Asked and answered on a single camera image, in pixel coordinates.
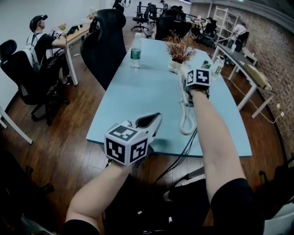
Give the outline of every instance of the green bottle label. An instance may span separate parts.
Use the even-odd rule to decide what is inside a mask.
[[[130,57],[133,60],[139,60],[141,58],[141,51],[140,50],[131,50],[130,51]]]

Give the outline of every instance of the white backpack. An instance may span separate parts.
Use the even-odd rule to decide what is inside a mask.
[[[28,61],[31,64],[32,68],[36,73],[40,72],[41,64],[43,62],[44,57],[42,58],[41,63],[39,64],[37,54],[35,51],[35,46],[37,45],[38,40],[43,36],[44,34],[33,34],[27,39],[27,45],[24,47],[23,51],[27,54]]]

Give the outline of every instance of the bottle cap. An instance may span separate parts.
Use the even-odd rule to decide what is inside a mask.
[[[140,38],[141,34],[140,33],[135,33],[135,38]]]

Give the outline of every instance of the white shirt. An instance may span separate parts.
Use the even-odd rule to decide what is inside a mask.
[[[236,41],[237,37],[244,31],[246,31],[246,28],[242,24],[237,24],[233,30],[234,35],[232,36],[232,40]]]

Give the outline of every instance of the black t-shirt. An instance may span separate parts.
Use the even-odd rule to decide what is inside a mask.
[[[48,34],[44,34],[40,39],[38,40],[36,46],[35,46],[35,52],[38,58],[39,63],[41,63],[42,58],[42,64],[45,64],[47,58],[46,58],[46,51],[48,49],[52,48],[52,42],[55,40],[52,36]]]
[[[211,210],[214,227],[195,229],[190,232],[191,234],[263,234],[264,220],[261,211],[244,179],[235,179],[222,186],[212,198]],[[69,220],[63,227],[63,235],[83,234],[100,233],[93,225],[81,220]]]

